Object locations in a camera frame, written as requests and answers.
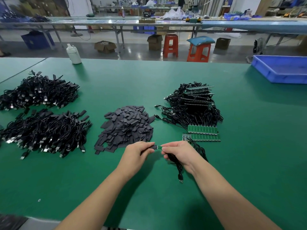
green tabletop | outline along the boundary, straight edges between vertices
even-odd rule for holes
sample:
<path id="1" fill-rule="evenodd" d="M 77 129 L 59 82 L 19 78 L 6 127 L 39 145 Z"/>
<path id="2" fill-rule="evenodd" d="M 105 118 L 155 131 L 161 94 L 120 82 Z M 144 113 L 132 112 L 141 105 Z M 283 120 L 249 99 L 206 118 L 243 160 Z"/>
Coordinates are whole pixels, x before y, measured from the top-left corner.
<path id="1" fill-rule="evenodd" d="M 33 65 L 41 62 L 45 58 L 19 58 L 4 57 L 0 58 L 0 83 L 15 76 L 16 74 L 29 69 Z"/>
<path id="2" fill-rule="evenodd" d="M 114 170 L 124 148 L 95 155 L 104 114 L 125 105 L 144 105 L 149 115 L 161 114 L 155 104 L 181 83 L 214 85 L 221 142 L 200 143 L 209 162 L 244 197 L 283 229 L 306 229 L 307 153 L 305 85 L 271 84 L 247 64 L 117 61 L 48 58 L 34 71 L 64 75 L 81 86 L 80 97 L 56 113 L 87 110 L 94 123 L 86 153 L 64 159 L 58 154 L 32 152 L 20 160 L 15 144 L 0 148 L 0 213 L 54 220 L 64 219 Z M 24 71 L 0 90 L 15 88 Z M 0 112 L 7 124 L 21 112 Z M 181 140 L 182 128 L 155 120 L 152 141 L 161 145 Z M 222 229 L 193 178 L 168 164 L 159 152 L 150 155 L 141 171 L 120 193 L 105 225 L 129 229 Z"/>

shiny floor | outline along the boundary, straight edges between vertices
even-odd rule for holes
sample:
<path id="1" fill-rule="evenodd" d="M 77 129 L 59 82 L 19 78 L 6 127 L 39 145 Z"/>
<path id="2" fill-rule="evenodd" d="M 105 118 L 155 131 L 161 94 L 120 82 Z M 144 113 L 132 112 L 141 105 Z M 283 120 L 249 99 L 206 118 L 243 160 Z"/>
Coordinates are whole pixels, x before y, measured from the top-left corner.
<path id="1" fill-rule="evenodd" d="M 70 32 L 59 31 L 63 45 L 71 43 L 75 45 L 80 53 L 81 58 L 99 58 L 99 59 L 115 59 L 115 60 L 155 60 L 155 61 L 186 61 L 189 52 L 189 43 L 186 41 L 191 38 L 190 32 L 178 33 L 179 37 L 179 56 L 176 58 L 172 54 L 168 57 L 163 57 L 161 51 L 148 50 L 148 34 L 139 34 L 124 32 L 125 49 L 121 49 L 121 53 L 116 52 L 110 54 L 99 53 L 94 50 L 94 43 L 101 40 L 116 43 L 115 33 L 95 32 L 89 34 L 86 31 L 81 37 L 71 37 Z M 55 32 L 51 32 L 51 36 L 55 42 L 55 49 L 51 50 L 29 50 L 22 41 L 21 35 L 27 34 L 27 31 L 10 31 L 0 30 L 0 35 L 5 41 L 0 41 L 2 51 L 10 52 L 12 57 L 67 57 L 66 50 L 62 48 L 56 37 Z M 254 41 L 258 38 L 267 38 L 267 34 L 227 34 L 227 33 L 199 33 L 198 36 L 207 35 L 214 40 L 217 38 L 231 39 L 230 46 L 227 50 L 216 49 L 214 45 L 211 47 L 209 62 L 224 62 L 224 63 L 246 63 L 246 57 L 253 55 Z M 275 47 L 279 37 L 271 37 L 268 42 L 268 47 L 265 54 L 274 55 L 292 55 L 304 56 L 306 53 L 299 51 L 300 41 L 293 37 L 285 37 L 280 45 Z"/>

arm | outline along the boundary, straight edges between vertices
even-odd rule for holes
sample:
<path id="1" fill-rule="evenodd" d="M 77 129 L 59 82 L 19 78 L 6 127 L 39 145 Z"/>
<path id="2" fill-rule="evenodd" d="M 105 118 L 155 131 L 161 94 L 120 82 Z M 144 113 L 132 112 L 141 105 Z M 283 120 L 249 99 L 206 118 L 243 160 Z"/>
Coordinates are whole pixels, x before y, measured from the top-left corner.
<path id="1" fill-rule="evenodd" d="M 142 167 L 154 150 L 154 142 L 137 142 L 126 147 L 117 168 L 55 229 L 101 229 L 123 186 Z"/>
<path id="2" fill-rule="evenodd" d="M 162 145 L 162 154 L 174 154 L 192 174 L 203 195 L 226 230 L 280 228 L 234 189 L 225 178 L 186 141 Z"/>

orange object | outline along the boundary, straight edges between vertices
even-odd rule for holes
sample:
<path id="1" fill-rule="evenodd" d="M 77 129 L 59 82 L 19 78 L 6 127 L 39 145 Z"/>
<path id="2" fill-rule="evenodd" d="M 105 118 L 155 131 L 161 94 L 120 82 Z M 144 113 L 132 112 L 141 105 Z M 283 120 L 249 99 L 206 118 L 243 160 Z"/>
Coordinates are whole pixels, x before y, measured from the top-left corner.
<path id="1" fill-rule="evenodd" d="M 170 40 L 173 40 L 173 45 L 169 45 Z M 167 34 L 164 39 L 163 55 L 168 56 L 169 53 L 176 54 L 178 57 L 178 35 Z"/>
<path id="2" fill-rule="evenodd" d="M 203 49 L 205 47 L 208 48 L 208 54 L 206 56 L 203 55 Z M 189 51 L 187 62 L 208 62 L 209 61 L 211 43 L 204 43 L 204 44 L 197 46 L 195 54 L 192 54 L 192 48 L 193 48 L 193 44 L 191 44 L 190 46 L 190 51 Z"/>

